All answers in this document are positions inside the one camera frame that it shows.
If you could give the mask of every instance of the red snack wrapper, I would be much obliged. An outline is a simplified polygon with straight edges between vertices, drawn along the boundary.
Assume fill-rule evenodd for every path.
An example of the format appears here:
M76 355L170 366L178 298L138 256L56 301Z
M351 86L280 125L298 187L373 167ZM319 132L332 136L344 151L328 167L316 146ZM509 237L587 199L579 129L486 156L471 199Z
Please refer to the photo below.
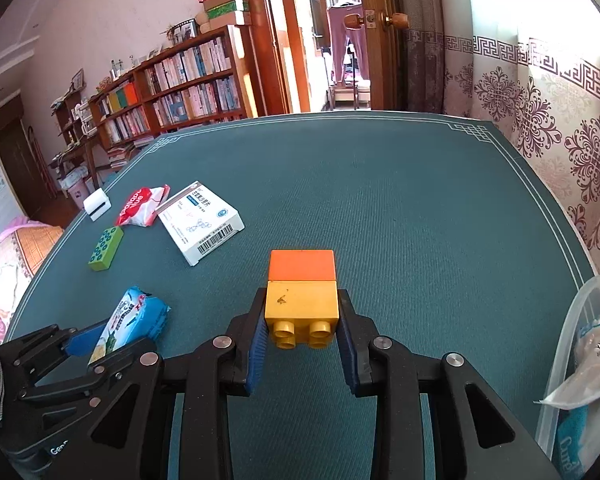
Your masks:
M126 201L115 225L139 225L147 227L154 223L158 206L166 200L170 187L167 185L148 188L141 187Z

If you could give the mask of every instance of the metal screw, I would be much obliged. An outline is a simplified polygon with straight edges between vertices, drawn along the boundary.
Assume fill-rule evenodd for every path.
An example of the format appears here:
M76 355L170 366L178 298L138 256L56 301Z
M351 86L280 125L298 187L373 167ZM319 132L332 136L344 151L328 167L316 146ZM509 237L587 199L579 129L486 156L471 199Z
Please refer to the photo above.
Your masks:
M158 362L158 354L155 352L147 352L140 356L140 364L144 366L152 366Z
M219 335L218 337L214 338L214 346L216 348L227 348L231 346L232 342L233 341L231 341L231 338L227 335Z
M446 356L446 362L452 366L462 366L464 364L464 357L456 353L448 354Z
M387 350L388 348L391 348L392 344L394 344L394 342L384 335L379 335L374 339L374 346L382 350Z

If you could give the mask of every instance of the medicine box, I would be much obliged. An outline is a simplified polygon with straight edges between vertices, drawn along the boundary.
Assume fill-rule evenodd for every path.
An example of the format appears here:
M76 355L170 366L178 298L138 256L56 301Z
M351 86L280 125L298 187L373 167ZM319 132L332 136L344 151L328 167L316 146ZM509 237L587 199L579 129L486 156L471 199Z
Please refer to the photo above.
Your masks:
M238 212L197 181L168 199L157 211L191 266L244 229Z

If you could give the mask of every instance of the table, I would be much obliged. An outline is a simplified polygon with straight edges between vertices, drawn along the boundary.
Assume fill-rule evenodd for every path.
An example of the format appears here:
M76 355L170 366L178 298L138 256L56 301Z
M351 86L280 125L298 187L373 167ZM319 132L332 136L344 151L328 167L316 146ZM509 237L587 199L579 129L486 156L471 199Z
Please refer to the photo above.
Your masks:
M54 158L54 160L52 160L49 163L49 167L52 170L54 170L55 168L59 168L60 169L60 178L64 178L64 177L66 177L66 171L64 169L64 163L66 161L75 160L76 158L80 158L80 159L85 158L87 160L87 169L89 170L89 176L91 177L93 186L95 189L98 189L100 187L100 184L98 182L97 168L93 161L93 151L92 150L93 150L93 146L99 142L100 142L100 140L99 140L98 136L82 137L80 139L80 144L72 147L68 152L63 153L62 155L58 156L58 158Z
M160 221L130 226L111 268L88 268L131 192L195 180L238 209L244 231L189 267ZM159 137L106 193L112 209L70 225L8 336L87 326L139 285L172 307L162 354L189 352L248 310L271 249L332 248L359 313L411 351L464 354L533 434L562 321L594 273L552 195L481 121L358 111L184 130ZM231 398L229 412L237 480L368 479L375 400L349 393L335 345L271 345L256 393Z

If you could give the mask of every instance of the pink trash can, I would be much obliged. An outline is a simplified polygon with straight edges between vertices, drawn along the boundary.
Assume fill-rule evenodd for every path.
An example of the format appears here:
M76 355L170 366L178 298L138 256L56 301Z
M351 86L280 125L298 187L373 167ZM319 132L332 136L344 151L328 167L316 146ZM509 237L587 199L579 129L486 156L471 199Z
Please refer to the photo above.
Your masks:
M71 198L74 199L75 205L78 206L78 209L84 209L84 199L90 195L84 180L78 180L78 182L73 184L68 189L68 192L71 195Z

